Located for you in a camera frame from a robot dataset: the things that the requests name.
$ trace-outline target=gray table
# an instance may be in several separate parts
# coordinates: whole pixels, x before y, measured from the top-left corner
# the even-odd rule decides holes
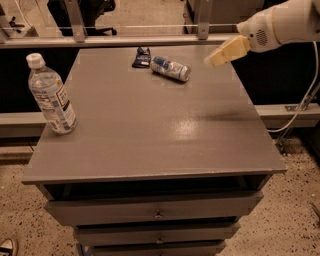
[[[133,69],[136,48],[80,50],[66,83],[79,124],[65,136],[44,130],[23,183],[38,185],[48,211],[74,226],[80,242],[100,246],[95,255],[219,252],[228,236],[212,230],[234,233],[266,181],[285,171],[232,66],[204,66],[214,47],[151,48],[189,65],[186,83]],[[191,213],[193,206],[200,210]],[[210,233],[203,223],[216,226]],[[161,228],[166,237],[206,231],[201,239],[148,241]],[[124,242],[133,231],[133,244]]]

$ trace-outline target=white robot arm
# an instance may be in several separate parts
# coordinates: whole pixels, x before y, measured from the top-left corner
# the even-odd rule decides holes
[[[292,42],[320,40],[320,0],[289,0],[237,25],[251,51],[265,52]]]
[[[206,62],[218,66],[241,58],[249,50],[265,52],[292,42],[320,41],[320,0],[289,0],[256,13],[237,25],[231,38]]]

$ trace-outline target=drawer front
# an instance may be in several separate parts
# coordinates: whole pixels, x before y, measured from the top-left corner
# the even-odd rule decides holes
[[[214,195],[163,196],[128,200],[48,202],[47,211],[62,225],[165,221],[248,215],[262,199],[261,191]]]
[[[94,256],[213,256],[225,247],[224,242],[178,243],[92,248]]]
[[[165,244],[186,241],[225,240],[239,229],[238,223],[142,225],[77,229],[76,239],[85,246]]]

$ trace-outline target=plastic bottle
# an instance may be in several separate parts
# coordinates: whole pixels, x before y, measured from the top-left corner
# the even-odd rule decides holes
[[[73,131],[77,118],[59,74],[45,65],[39,53],[29,54],[27,62],[29,89],[51,129],[58,134]]]
[[[191,72],[190,67],[159,56],[152,58],[150,68],[154,72],[178,79],[182,82],[188,81]]]

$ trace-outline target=speckled floor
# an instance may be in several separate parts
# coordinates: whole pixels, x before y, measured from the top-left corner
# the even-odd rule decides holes
[[[264,199],[241,218],[220,256],[320,255],[319,219],[310,204],[320,208],[319,164],[299,137],[285,145],[287,173],[271,178]],[[72,229],[43,209],[46,199],[36,187],[21,184],[25,167],[0,166],[0,240],[17,239],[19,256],[78,255]]]

